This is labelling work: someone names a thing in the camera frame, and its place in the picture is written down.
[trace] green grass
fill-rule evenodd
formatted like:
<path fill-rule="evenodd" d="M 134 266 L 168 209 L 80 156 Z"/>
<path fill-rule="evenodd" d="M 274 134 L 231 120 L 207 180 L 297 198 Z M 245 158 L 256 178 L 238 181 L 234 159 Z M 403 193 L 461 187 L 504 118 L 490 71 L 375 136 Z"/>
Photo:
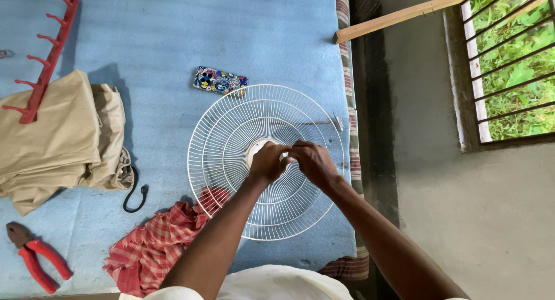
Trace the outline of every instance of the green grass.
<path fill-rule="evenodd" d="M 472 12 L 476 13 L 492 0 L 472 0 Z M 527 0 L 500 0 L 473 20 L 476 31 L 505 16 Z M 504 20 L 496 27 L 476 38 L 478 51 L 482 52 L 510 36 L 517 34 L 550 15 L 546 1 L 528 13 L 514 19 Z M 480 58 L 482 73 L 495 69 L 538 48 L 555 42 L 552 20 L 531 29 L 526 34 L 506 43 Z M 527 58 L 482 79 L 483 91 L 489 93 L 520 84 L 529 79 L 555 71 L 555 48 Z M 555 76 L 527 86 L 512 89 L 485 99 L 488 117 L 555 101 Z M 493 140 L 555 132 L 555 106 L 511 115 L 489 121 Z"/>

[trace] colorful phone case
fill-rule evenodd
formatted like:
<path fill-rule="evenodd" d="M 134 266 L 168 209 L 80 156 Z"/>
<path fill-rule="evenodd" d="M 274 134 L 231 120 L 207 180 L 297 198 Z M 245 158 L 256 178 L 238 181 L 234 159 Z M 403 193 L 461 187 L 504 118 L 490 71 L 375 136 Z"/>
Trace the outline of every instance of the colorful phone case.
<path fill-rule="evenodd" d="M 199 66 L 193 86 L 214 93 L 228 94 L 246 87 L 248 79 L 230 72 Z"/>

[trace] white shirt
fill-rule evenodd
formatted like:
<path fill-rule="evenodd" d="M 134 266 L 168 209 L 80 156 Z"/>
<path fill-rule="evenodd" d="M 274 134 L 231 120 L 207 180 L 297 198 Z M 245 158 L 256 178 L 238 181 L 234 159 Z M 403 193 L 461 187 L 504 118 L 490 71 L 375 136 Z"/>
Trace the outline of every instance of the white shirt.
<path fill-rule="evenodd" d="M 274 265 L 250 268 L 227 275 L 217 297 L 217 300 L 298 299 L 352 300 L 352 297 L 345 285 L 333 278 L 306 269 Z M 160 289 L 143 300 L 204 299 L 190 288 L 175 286 Z"/>

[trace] black elastic cord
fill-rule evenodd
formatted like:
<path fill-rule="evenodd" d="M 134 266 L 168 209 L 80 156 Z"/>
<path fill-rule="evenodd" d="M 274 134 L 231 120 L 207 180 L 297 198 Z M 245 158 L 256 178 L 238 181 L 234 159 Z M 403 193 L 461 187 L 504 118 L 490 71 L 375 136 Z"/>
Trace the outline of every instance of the black elastic cord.
<path fill-rule="evenodd" d="M 147 193 L 148 193 L 148 185 L 143 185 L 140 188 L 140 192 L 141 192 L 141 194 L 143 194 L 143 201 L 140 203 L 140 205 L 136 209 L 129 210 L 127 208 L 127 202 L 129 201 L 129 197 L 131 197 L 131 195 L 135 191 L 135 188 L 137 187 L 137 183 L 139 183 L 139 172 L 137 171 L 137 169 L 135 169 L 135 167 L 131 167 L 131 169 L 133 169 L 133 174 L 135 175 L 135 182 L 133 183 L 133 187 L 131 188 L 131 191 L 129 192 L 129 194 L 127 194 L 127 197 L 123 201 L 123 210 L 125 210 L 125 212 L 129 212 L 129 213 L 137 212 L 143 207 L 143 204 L 147 201 Z"/>

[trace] fan guard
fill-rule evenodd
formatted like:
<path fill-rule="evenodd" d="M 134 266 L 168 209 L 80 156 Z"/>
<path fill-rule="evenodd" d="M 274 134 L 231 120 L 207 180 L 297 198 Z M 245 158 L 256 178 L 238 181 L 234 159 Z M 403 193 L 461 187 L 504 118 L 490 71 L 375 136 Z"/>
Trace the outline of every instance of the fan guard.
<path fill-rule="evenodd" d="M 241 186 L 252 155 L 265 142 L 293 145 L 299 139 L 325 147 L 343 174 L 339 133 L 308 96 L 273 84 L 248 86 L 223 96 L 204 113 L 189 143 L 187 171 L 197 204 L 212 217 Z M 295 161 L 262 193 L 242 237 L 290 238 L 315 225 L 332 205 Z"/>

